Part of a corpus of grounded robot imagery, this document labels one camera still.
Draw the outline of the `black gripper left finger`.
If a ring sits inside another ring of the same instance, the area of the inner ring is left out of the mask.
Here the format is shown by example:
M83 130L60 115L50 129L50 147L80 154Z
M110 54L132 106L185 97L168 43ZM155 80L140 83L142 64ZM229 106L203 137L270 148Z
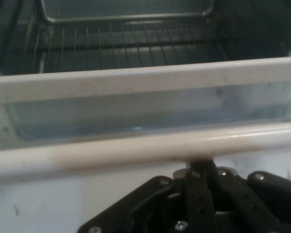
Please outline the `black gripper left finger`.
M173 177L156 176L90 219L80 233L216 233L208 182L213 161L191 162Z

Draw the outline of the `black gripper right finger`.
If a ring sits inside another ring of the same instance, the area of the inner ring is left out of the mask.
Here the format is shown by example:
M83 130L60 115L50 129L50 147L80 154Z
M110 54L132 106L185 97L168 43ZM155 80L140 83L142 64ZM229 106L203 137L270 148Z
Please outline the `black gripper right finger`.
M291 233L291 180L265 171L246 179L210 168L212 233Z

